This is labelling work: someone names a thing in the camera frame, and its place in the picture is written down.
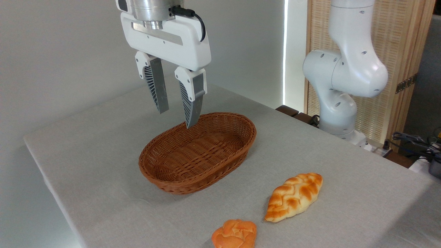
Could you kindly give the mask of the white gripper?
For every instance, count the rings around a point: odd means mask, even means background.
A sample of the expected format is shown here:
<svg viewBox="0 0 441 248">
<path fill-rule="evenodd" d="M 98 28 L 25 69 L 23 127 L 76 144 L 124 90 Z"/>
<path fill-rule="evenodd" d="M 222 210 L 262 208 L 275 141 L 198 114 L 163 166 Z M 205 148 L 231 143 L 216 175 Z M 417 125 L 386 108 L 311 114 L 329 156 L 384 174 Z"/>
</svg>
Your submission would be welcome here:
<svg viewBox="0 0 441 248">
<path fill-rule="evenodd" d="M 135 55 L 138 74 L 146 80 L 159 113 L 169 110 L 161 59 L 178 65 L 175 77 L 180 83 L 186 128 L 200 117 L 203 96 L 207 93 L 205 68 L 212 60 L 208 37 L 203 41 L 198 19 L 177 16 L 163 22 L 163 29 L 152 30 L 131 14 L 123 12 L 120 19 Z"/>
</svg>

